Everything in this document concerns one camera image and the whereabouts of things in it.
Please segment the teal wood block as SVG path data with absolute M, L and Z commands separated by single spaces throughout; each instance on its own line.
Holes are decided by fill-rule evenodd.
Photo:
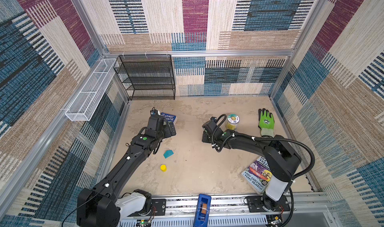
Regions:
M 170 156 L 172 156 L 174 154 L 174 152 L 172 150 L 166 150 L 164 152 L 164 158 L 167 159 L 169 158 Z

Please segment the yellow wood cylinder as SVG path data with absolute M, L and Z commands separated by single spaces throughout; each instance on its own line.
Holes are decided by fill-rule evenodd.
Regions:
M 160 168 L 161 168 L 162 172 L 166 172 L 167 171 L 167 166 L 166 165 L 161 165 Z

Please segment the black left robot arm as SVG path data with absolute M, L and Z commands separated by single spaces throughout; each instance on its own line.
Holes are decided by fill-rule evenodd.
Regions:
M 114 168 L 91 189 L 78 195 L 77 225 L 80 227 L 117 227 L 132 214 L 148 215 L 152 211 L 152 195 L 136 189 L 121 198 L 120 193 L 140 164 L 155 153 L 163 139 L 176 135 L 175 125 L 163 116 L 150 116 L 148 125 L 132 139 Z

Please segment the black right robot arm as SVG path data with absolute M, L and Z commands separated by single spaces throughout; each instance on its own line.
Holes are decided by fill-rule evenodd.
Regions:
M 259 138 L 233 130 L 225 130 L 212 120 L 202 125 L 204 143 L 210 143 L 219 153 L 223 149 L 235 149 L 257 154 L 266 159 L 272 179 L 265 191 L 266 200 L 278 202 L 292 185 L 294 175 L 302 161 L 300 155 L 288 140 L 276 135 L 273 138 Z

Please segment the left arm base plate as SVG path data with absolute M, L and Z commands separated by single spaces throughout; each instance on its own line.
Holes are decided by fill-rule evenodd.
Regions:
M 166 211 L 166 199 L 151 199 L 146 200 L 142 210 L 134 212 L 128 217 L 150 217 L 155 216 L 164 216 Z

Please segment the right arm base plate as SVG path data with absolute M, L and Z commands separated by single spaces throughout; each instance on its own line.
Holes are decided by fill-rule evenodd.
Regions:
M 267 213 L 267 212 L 289 212 L 291 210 L 290 202 L 286 196 L 282 196 L 278 202 L 273 204 L 265 202 L 263 196 L 247 196 L 244 198 L 244 204 L 249 208 L 250 213 Z

